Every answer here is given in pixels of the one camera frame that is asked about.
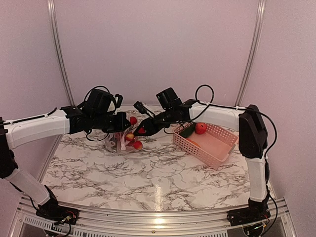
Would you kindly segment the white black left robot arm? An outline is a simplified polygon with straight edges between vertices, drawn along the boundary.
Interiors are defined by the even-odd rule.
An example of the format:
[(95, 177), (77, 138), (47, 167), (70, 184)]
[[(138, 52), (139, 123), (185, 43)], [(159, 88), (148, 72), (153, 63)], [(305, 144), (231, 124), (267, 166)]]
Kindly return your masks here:
[(0, 177), (32, 198), (52, 220), (62, 216), (53, 194), (31, 174), (19, 168), (13, 150), (17, 147), (51, 136), (89, 133), (101, 130), (106, 134), (121, 132), (131, 125), (125, 112), (89, 114), (76, 106), (18, 120), (0, 122)]

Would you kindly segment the dark purple eggplant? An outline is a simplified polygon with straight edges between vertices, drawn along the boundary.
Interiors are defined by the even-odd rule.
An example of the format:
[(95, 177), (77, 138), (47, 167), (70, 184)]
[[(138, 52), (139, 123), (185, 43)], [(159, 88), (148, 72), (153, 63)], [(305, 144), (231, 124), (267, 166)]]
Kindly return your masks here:
[(105, 147), (109, 150), (116, 150), (118, 145), (118, 139), (116, 136), (109, 136), (105, 140)]

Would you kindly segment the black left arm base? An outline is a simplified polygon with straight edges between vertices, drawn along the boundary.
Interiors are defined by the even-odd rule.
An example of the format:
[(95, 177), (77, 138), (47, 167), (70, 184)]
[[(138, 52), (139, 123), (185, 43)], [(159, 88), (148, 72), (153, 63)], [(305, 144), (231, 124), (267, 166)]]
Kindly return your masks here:
[(39, 205), (36, 211), (37, 216), (53, 220), (56, 225), (64, 223), (75, 225), (78, 219), (78, 214), (78, 209), (60, 206), (59, 204), (52, 202)]

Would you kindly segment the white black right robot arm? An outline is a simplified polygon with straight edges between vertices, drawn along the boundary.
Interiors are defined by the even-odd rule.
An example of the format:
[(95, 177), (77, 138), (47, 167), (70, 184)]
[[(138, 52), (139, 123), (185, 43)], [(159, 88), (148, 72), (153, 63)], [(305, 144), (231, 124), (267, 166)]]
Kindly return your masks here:
[(172, 124), (187, 122), (208, 123), (238, 132), (239, 151), (245, 157), (249, 171), (250, 200), (255, 201), (245, 209), (244, 216), (249, 221), (257, 220), (264, 213), (264, 207), (259, 202), (268, 196), (270, 177), (266, 157), (268, 132), (258, 107), (203, 105), (196, 99), (183, 103), (176, 100), (168, 104), (164, 112), (141, 121), (134, 134), (152, 136)]

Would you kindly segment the orange red mango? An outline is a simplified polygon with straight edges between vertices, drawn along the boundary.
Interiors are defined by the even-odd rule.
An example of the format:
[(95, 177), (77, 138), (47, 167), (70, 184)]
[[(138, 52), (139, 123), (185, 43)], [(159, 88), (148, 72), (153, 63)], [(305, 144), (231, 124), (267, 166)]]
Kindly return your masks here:
[(195, 145), (196, 147), (201, 148), (201, 146), (198, 143), (196, 143), (195, 141), (193, 141), (191, 139), (187, 139), (187, 141), (190, 142), (191, 144)]

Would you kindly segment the green cucumber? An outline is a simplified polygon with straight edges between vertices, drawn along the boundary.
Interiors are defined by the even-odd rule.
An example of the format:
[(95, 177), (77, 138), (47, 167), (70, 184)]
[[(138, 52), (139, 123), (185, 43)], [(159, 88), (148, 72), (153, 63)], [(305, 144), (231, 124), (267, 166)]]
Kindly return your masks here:
[(189, 138), (194, 132), (195, 132), (195, 126), (192, 125), (184, 129), (183, 131), (181, 131), (179, 135), (183, 138)]

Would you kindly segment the clear pink zip top bag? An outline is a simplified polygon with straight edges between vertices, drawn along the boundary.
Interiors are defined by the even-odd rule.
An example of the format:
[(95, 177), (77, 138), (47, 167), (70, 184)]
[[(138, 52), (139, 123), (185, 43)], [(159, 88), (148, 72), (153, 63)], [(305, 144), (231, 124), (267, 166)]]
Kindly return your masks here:
[(138, 136), (134, 135), (139, 119), (136, 116), (127, 115), (131, 126), (123, 132), (111, 133), (104, 141), (103, 145), (110, 152), (118, 154), (135, 153), (143, 149), (143, 143)]

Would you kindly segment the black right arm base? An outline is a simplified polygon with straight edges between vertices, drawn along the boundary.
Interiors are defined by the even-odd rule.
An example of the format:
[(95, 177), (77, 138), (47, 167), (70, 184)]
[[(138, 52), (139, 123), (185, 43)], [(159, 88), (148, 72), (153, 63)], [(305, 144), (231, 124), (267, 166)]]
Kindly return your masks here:
[(231, 226), (237, 226), (269, 219), (271, 214), (268, 208), (268, 200), (269, 196), (266, 196), (261, 202), (249, 198), (247, 207), (228, 211), (227, 220)]

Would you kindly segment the red apple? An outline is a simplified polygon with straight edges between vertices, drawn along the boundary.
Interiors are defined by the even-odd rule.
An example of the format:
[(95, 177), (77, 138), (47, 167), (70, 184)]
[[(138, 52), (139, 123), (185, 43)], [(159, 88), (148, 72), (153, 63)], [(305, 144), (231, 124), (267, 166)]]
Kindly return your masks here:
[(206, 123), (196, 123), (195, 125), (195, 133), (198, 135), (202, 135), (207, 131)]

